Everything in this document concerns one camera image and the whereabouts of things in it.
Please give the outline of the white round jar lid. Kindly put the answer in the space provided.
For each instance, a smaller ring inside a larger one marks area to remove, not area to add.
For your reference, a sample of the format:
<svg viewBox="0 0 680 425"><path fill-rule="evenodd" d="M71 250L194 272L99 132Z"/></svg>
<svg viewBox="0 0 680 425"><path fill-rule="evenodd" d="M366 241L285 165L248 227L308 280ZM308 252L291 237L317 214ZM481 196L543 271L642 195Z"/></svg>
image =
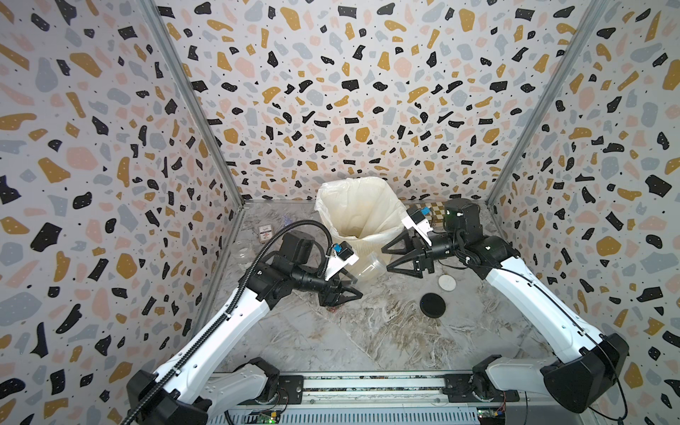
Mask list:
<svg viewBox="0 0 680 425"><path fill-rule="evenodd" d="M457 282L454 277L449 274L442 274L437 279L439 288L443 291L454 291L457 288Z"/></svg>

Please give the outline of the black round jar lid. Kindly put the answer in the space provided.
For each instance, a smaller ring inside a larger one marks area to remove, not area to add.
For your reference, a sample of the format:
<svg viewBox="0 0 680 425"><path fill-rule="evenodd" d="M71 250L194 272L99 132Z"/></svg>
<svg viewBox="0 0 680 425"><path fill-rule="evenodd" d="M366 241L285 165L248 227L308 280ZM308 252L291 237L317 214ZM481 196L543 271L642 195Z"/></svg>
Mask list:
<svg viewBox="0 0 680 425"><path fill-rule="evenodd" d="M419 301L419 308L426 317L438 319L446 312L446 303L438 294L426 293Z"/></svg>

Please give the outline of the clear labelled plastic jar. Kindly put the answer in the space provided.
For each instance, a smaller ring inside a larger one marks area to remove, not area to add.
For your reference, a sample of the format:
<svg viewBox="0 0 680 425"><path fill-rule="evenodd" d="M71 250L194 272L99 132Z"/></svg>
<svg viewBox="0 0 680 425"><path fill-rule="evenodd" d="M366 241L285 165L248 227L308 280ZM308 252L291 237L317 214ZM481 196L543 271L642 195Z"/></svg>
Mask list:
<svg viewBox="0 0 680 425"><path fill-rule="evenodd" d="M230 259L242 270L246 270L256 257L253 244L249 241L235 241L231 246Z"/></svg>

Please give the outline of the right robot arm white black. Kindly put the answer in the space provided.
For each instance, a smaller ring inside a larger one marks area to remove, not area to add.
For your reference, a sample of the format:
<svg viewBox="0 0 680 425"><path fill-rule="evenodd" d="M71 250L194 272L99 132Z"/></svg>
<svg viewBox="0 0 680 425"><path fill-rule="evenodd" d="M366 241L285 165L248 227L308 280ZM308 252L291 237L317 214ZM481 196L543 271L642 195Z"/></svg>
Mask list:
<svg viewBox="0 0 680 425"><path fill-rule="evenodd" d="M440 233L433 231L428 212L414 206L402 212L403 231L382 248L395 258L388 271L421 278L434 272L436 261L455 257L504 294L552 350L545 359L487 357L474 366L469 380L476 398L491 401L502 391L534 392L582 414L609 389L622 385L627 342L617 333L605 335L572 312L509 242L485 235L479 205L465 198L447 201Z"/></svg>

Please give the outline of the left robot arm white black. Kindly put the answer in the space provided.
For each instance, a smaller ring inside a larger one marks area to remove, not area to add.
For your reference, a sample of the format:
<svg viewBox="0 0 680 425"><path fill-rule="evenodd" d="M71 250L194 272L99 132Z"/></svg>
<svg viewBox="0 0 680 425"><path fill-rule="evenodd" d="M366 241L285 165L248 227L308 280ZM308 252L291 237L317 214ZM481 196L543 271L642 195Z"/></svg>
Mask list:
<svg viewBox="0 0 680 425"><path fill-rule="evenodd" d="M327 237L321 262L309 267L317 247L297 221L269 240L239 279L225 305L196 336L153 372L139 371L129 381L130 409L126 424L207 424L246 401L267 404L279 398L280 371L262 358L217 377L216 368L245 334L295 290L313 292L321 306L335 307L359 300L346 266L359 257L347 242Z"/></svg>

